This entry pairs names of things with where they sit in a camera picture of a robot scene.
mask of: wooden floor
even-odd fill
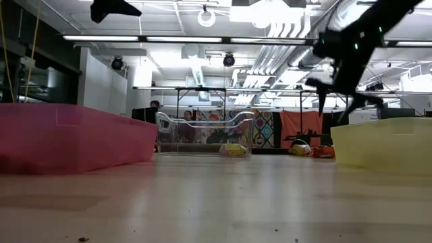
[[[0,176],[0,242],[432,242],[432,178],[255,155]]]

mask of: yellow object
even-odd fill
[[[298,156],[309,156],[312,153],[312,149],[307,144],[302,145],[294,145],[292,148],[290,148],[290,153],[293,153]]]
[[[403,117],[331,128],[336,160],[404,175],[432,176],[432,119]]]
[[[246,155],[246,148],[240,144],[224,144],[219,149],[223,156],[239,157]]]

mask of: black object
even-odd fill
[[[227,143],[228,139],[239,138],[243,135],[241,132],[224,132],[222,129],[214,131],[206,140],[207,144]]]
[[[99,24],[108,14],[123,14],[127,16],[141,16],[141,11],[124,0],[94,0],[90,6],[92,21]]]
[[[378,119],[415,116],[416,111],[411,108],[382,108],[378,110]]]
[[[341,119],[366,102],[383,107],[383,99],[356,92],[356,88],[367,67],[376,46],[385,47],[384,34],[389,32],[415,5],[423,0],[405,0],[395,4],[394,0],[378,0],[359,19],[342,31],[326,29],[319,34],[313,47],[317,57],[330,57],[333,84],[325,84],[316,78],[309,78],[306,85],[317,88],[319,114],[322,114],[328,92],[337,92],[353,97]]]
[[[280,112],[273,113],[273,145],[275,149],[280,149],[281,147],[281,137],[282,137],[282,120]]]
[[[141,108],[132,110],[132,119],[138,119],[140,121],[149,122],[156,124],[156,107]]]
[[[232,67],[235,64],[236,60],[234,59],[234,56],[231,53],[227,53],[225,55],[225,58],[223,58],[223,65],[225,67]]]
[[[297,135],[295,136],[286,136],[283,140],[284,141],[293,141],[291,143],[291,147],[293,147],[295,144],[304,144],[303,142],[305,142],[307,145],[311,145],[311,138],[320,138],[322,135],[321,134],[317,134],[317,131],[312,131],[311,129],[308,129],[308,133],[307,134],[301,134],[301,132],[297,132]]]
[[[123,58],[122,57],[114,57],[114,60],[111,63],[111,67],[114,70],[122,70],[122,68],[123,68]]]

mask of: patterned tapestry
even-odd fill
[[[253,134],[254,148],[273,148],[273,113],[268,111],[252,110],[255,114],[255,128]]]
[[[225,111],[225,120],[231,120],[235,118],[240,110]],[[254,148],[273,148],[274,147],[274,132],[273,132],[273,113],[268,111],[252,110],[255,116],[254,130],[252,134],[252,145]],[[196,111],[195,118],[197,121],[222,121],[223,110],[218,109],[214,111]],[[248,130],[248,124],[245,126],[239,126],[237,128],[230,128],[228,131],[233,134],[229,137],[228,142],[246,142],[249,139],[249,134],[244,133]],[[198,143],[214,143],[214,133],[222,133],[221,131],[215,131],[212,129],[196,129],[195,142]]]

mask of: ceiling light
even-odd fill
[[[79,0],[79,1],[83,1],[83,2],[93,2],[94,0]],[[199,0],[193,0],[193,1],[189,1],[189,0],[179,0],[179,1],[172,1],[172,0],[125,0],[126,3],[154,3],[154,4],[172,4],[177,3],[177,4],[191,4],[191,5],[196,5],[196,4],[206,4],[206,5],[219,5],[218,1],[199,1]]]
[[[143,89],[143,90],[175,90],[174,87],[134,87],[134,89]]]
[[[250,107],[251,109],[275,109],[276,107]]]
[[[262,92],[260,88],[227,88],[226,91]]]
[[[232,43],[254,43],[268,45],[304,45],[305,39],[295,38],[231,38]]]
[[[172,36],[149,36],[148,42],[167,43],[221,43],[220,37],[172,37]]]
[[[65,35],[67,41],[138,41],[137,36],[91,36],[91,35]]]
[[[161,107],[176,107],[177,105],[161,105]],[[189,107],[188,105],[179,105],[178,107]]]
[[[396,46],[407,46],[407,47],[430,47],[432,41],[399,41]]]

